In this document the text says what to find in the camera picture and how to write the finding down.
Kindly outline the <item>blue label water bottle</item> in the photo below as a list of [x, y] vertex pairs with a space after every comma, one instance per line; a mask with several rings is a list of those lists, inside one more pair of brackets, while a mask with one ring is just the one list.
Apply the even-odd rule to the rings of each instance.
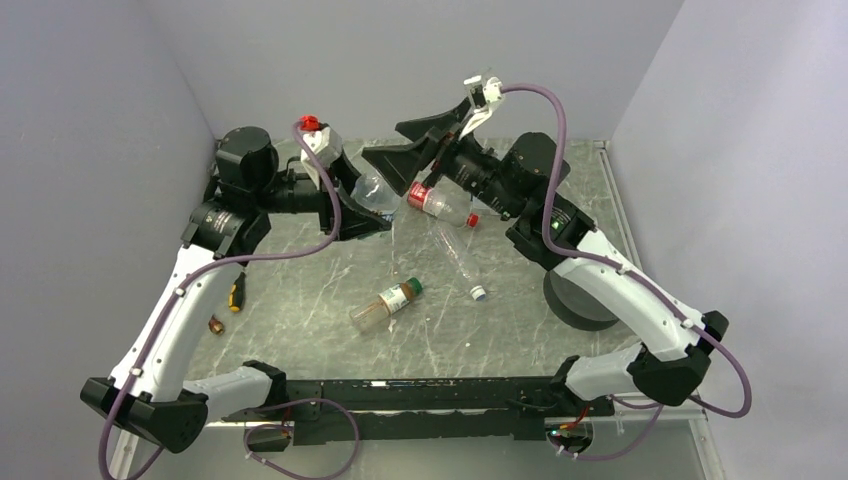
[[378, 174], [363, 173], [356, 181], [350, 197], [363, 208], [393, 222], [400, 207], [401, 197]]

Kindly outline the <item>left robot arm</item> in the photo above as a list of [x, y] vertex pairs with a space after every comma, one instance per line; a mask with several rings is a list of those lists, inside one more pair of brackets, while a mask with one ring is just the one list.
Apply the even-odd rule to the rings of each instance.
[[338, 241], [391, 227], [352, 200], [359, 173], [328, 124], [303, 118], [296, 137], [301, 171], [281, 160], [263, 128], [240, 127], [219, 141], [203, 200], [141, 334], [109, 376], [90, 378], [81, 390], [109, 427], [179, 453], [211, 421], [242, 410], [272, 420], [285, 411], [286, 375], [263, 362], [199, 381], [186, 375], [218, 302], [256, 260], [272, 215], [314, 213], [322, 232]]

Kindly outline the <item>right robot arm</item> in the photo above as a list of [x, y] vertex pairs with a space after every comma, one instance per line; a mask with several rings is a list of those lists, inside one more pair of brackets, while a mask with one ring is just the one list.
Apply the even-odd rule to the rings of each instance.
[[666, 406], [693, 399], [728, 320], [672, 298], [558, 193], [568, 166], [549, 135], [524, 133], [497, 155], [468, 131], [473, 118], [462, 102], [400, 122], [401, 144], [368, 147], [363, 158], [399, 194], [441, 180], [471, 194], [509, 222], [513, 248], [545, 270], [547, 299], [562, 319], [587, 330], [597, 308], [601, 323], [622, 322], [637, 336], [629, 349], [568, 359], [550, 391], [557, 411], [574, 415], [591, 400], [630, 392]]

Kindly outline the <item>red label clear bottle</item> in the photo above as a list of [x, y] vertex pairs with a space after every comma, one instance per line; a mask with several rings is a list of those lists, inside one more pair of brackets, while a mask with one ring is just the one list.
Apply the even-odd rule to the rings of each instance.
[[463, 195], [446, 193], [436, 187], [413, 182], [407, 193], [407, 203], [438, 221], [453, 227], [475, 228], [479, 216], [472, 211], [471, 201]]

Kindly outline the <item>clear unlabeled plastic bottle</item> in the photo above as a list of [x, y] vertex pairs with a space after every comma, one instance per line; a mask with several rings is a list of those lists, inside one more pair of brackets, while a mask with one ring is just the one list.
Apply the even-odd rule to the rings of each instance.
[[446, 223], [436, 223], [431, 230], [431, 238], [449, 261], [463, 291], [474, 301], [486, 300], [481, 269], [457, 229]]

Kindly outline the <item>brown bottle green cap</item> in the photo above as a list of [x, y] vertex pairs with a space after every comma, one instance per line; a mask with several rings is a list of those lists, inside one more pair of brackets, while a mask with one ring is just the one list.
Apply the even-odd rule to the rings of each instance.
[[350, 314], [352, 326], [359, 333], [367, 333], [385, 326], [392, 316], [421, 295], [424, 288], [420, 280], [410, 277], [379, 293], [370, 303], [354, 308]]

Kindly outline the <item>small copper fitting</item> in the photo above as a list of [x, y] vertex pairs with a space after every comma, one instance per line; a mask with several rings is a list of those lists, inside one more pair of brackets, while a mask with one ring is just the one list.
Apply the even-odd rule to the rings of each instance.
[[214, 335], [222, 335], [226, 331], [225, 325], [215, 316], [210, 318], [208, 322], [208, 329]]

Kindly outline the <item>black round disc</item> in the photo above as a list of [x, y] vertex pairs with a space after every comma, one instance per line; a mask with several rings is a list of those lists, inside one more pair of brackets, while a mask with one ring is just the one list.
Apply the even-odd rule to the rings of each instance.
[[551, 312], [572, 328], [597, 332], [619, 322], [619, 318], [597, 299], [553, 270], [545, 274], [542, 287]]

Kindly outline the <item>black base frame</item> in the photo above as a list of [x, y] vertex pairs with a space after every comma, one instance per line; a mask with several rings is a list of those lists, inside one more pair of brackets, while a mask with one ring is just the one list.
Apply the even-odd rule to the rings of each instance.
[[590, 402], [545, 376], [393, 380], [291, 380], [292, 406], [242, 410], [229, 422], [283, 421], [296, 446], [360, 440], [546, 438], [558, 423], [610, 417], [612, 402]]

